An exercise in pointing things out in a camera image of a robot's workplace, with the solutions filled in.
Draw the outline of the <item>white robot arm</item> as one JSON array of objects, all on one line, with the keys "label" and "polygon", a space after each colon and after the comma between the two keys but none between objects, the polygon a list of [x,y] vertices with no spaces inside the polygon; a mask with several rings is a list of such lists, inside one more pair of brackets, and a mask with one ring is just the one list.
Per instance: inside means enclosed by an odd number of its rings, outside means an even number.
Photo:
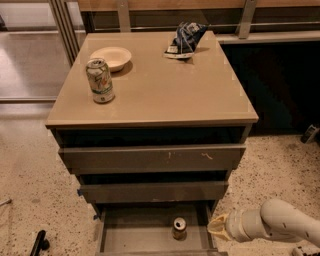
[{"label": "white robot arm", "polygon": [[257,209],[233,210],[212,218],[207,230],[220,239],[240,243],[254,239],[280,242],[306,240],[320,247],[320,221],[280,199],[269,199]]}]

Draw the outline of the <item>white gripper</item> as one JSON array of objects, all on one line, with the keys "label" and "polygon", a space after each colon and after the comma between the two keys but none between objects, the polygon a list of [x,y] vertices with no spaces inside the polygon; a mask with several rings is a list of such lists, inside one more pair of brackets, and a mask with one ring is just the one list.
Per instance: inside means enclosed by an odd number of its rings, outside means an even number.
[{"label": "white gripper", "polygon": [[258,209],[234,210],[229,215],[222,214],[211,218],[207,229],[225,241],[234,239],[237,242],[247,242],[264,235],[264,226]]}]

